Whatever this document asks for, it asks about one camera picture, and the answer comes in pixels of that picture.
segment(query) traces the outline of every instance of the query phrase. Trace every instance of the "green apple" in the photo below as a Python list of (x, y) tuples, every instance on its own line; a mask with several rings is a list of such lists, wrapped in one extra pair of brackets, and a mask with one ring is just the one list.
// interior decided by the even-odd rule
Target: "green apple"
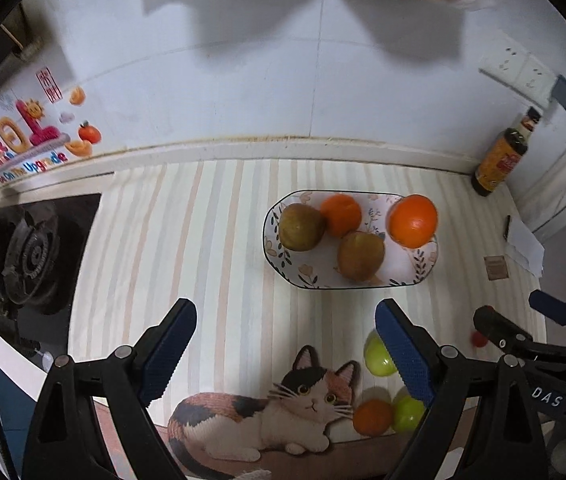
[(394, 423), (392, 427), (396, 433), (414, 431), (419, 425), (425, 405), (420, 400), (406, 396), (394, 404)]
[(387, 377), (398, 370), (376, 331), (372, 332), (363, 352), (365, 366), (376, 377)]

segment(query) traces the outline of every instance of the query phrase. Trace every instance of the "plate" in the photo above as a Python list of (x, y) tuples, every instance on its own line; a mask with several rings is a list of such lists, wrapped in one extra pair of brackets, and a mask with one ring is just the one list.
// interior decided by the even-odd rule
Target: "plate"
[[(363, 219), (358, 230), (383, 238), (385, 259), (378, 272), (368, 282), (353, 282), (344, 278), (337, 267), (339, 238), (323, 235), (311, 251), (294, 252), (279, 241), (279, 219), (283, 210), (293, 203), (321, 208), (321, 203), (335, 193), (351, 196), (361, 206)], [(265, 215), (263, 253), (265, 259), (285, 280), (300, 288), (379, 288), (416, 285), (427, 278), (438, 258), (438, 243), (433, 237), (418, 249), (407, 249), (394, 242), (385, 229), (385, 218), (402, 195), (360, 191), (299, 190), (279, 200)]]

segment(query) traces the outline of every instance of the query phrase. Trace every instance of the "brown square sticker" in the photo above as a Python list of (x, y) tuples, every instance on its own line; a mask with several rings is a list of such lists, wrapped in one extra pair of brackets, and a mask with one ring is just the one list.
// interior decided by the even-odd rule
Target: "brown square sticker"
[(487, 270), (487, 279), (490, 282), (509, 278), (505, 256), (484, 256), (483, 260), (485, 261), (485, 270)]

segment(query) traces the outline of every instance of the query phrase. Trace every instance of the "cat head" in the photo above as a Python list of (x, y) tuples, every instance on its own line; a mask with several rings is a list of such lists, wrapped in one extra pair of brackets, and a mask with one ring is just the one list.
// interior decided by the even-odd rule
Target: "cat head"
[(281, 384), (274, 384), (269, 397), (280, 399), (285, 409), (313, 422), (328, 424), (338, 418), (351, 418), (352, 384), (358, 371), (356, 361), (345, 363), (335, 372), (323, 368), (316, 350), (306, 345)]

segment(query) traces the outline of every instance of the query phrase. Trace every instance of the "metal screw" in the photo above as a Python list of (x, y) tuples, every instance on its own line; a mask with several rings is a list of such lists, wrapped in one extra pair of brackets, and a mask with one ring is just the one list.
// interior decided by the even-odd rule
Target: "metal screw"
[(445, 345), (444, 347), (441, 347), (441, 355), (448, 359), (454, 359), (455, 357), (458, 357), (458, 350), (453, 346)]
[(68, 357), (67, 355), (60, 355), (59, 357), (54, 359), (54, 365), (57, 368), (63, 368), (69, 362), (70, 362), (70, 357)]
[(119, 359), (125, 359), (126, 357), (128, 357), (130, 354), (132, 354), (132, 347), (129, 345), (122, 345), (119, 346), (115, 351), (114, 351), (114, 355), (116, 355), (116, 357), (118, 357)]
[(518, 366), (518, 359), (516, 359), (511, 354), (505, 355), (505, 357), (503, 357), (503, 361), (505, 361), (505, 364), (508, 365), (510, 368), (514, 368), (515, 366)]

